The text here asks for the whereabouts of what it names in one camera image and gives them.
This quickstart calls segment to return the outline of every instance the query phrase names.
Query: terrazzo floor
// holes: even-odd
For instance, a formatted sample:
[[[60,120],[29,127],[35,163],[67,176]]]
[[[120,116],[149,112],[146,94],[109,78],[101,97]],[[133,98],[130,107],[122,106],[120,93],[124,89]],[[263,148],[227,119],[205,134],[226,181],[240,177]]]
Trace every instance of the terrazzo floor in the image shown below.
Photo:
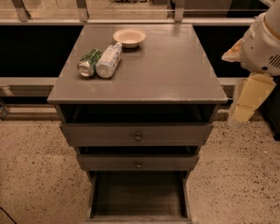
[[[225,113],[187,188],[195,224],[280,223],[280,142],[260,117],[230,129]],[[54,120],[0,122],[0,207],[17,224],[85,221],[91,184]],[[0,223],[10,224],[0,211]]]

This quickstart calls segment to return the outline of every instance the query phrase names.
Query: bottle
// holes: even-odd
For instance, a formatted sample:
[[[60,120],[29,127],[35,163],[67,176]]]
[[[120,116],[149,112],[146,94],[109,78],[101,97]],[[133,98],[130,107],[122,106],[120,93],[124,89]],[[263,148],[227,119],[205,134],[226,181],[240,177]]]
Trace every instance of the bottle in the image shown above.
[[[96,72],[98,75],[102,78],[110,78],[120,62],[121,55],[121,43],[116,42],[115,45],[110,45],[96,64]]]

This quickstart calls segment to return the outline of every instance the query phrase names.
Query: drawer knob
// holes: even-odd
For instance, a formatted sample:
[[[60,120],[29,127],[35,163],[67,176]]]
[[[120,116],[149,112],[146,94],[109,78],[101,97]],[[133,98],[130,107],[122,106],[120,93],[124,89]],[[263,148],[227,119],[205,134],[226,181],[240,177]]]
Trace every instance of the drawer knob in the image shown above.
[[[142,140],[142,136],[139,133],[135,134],[134,138],[135,138],[135,141],[137,141],[137,142],[140,142]]]
[[[136,164],[136,168],[137,168],[137,169],[142,168],[142,164],[141,164],[140,162],[137,162],[137,164]]]

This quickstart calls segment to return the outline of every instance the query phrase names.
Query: soda can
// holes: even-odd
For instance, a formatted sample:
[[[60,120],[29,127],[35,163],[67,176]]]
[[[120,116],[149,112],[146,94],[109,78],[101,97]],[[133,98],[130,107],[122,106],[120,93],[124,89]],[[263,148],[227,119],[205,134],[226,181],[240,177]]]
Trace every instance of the soda can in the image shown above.
[[[101,56],[102,51],[99,49],[93,49],[82,56],[77,65],[79,73],[84,77],[92,77],[95,74],[96,63]]]

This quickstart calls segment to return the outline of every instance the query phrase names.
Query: white bowl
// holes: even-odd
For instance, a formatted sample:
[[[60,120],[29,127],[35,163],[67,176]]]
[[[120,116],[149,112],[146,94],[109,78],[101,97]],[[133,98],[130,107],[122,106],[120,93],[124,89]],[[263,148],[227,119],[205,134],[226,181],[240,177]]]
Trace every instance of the white bowl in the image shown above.
[[[125,48],[137,47],[145,38],[146,33],[144,31],[133,28],[119,30],[113,35],[113,39],[120,42]]]

